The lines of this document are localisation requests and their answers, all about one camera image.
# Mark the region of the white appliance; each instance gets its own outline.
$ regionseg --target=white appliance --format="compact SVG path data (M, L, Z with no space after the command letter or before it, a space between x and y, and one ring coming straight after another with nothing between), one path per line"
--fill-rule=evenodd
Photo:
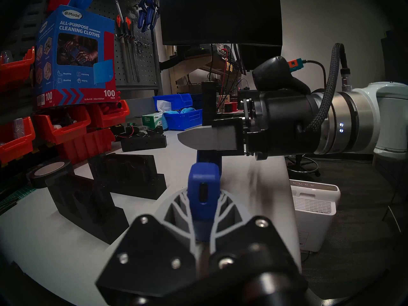
M290 180L300 250L317 252L326 237L340 190L336 185Z

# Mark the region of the vent grille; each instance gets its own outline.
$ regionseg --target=vent grille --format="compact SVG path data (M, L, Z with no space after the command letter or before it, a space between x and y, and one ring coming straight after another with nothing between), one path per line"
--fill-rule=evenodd
M330 214L331 202L327 201L316 201L316 200L305 200L302 198L294 197L293 203L296 210L308 211L314 213Z

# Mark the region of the wooden shelf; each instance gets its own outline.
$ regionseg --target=wooden shelf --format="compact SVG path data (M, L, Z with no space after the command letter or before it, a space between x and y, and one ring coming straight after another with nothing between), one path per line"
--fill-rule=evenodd
M170 82L171 82L171 89L173 93L177 92L177 84L176 81L181 79L182 77L186 76L187 74L193 72L194 70L201 69L207 72L210 72L211 67L211 54L203 54L203 55L196 55L192 57L186 58L184 61L178 63L174 67L169 69L170 72ZM223 75L224 74L224 67L225 67L225 59L223 59L218 53L214 53L213 56L213 66L211 69L211 73ZM230 76L235 77L236 70L227 63L226 73L228 73L228 69L230 69Z

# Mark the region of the tissue box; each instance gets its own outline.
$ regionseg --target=tissue box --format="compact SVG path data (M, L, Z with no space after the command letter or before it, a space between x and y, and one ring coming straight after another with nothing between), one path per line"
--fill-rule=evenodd
M114 28L113 20L66 5L45 20L36 43L37 109L120 99L114 78Z
M155 129L157 126L163 126L163 113L153 113L142 116L143 125L148 129Z

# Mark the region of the uimade logo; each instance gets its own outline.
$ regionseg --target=uimade logo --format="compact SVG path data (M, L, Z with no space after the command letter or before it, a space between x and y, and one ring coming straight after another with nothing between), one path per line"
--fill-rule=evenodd
M44 24L42 24L41 29L40 29L40 33L42 33L42 31L47 27L47 23L48 23L48 21L46 21Z
M72 18L74 20L82 18L82 14L80 12L74 11L73 9L67 9L65 11L62 11L62 14L65 17Z

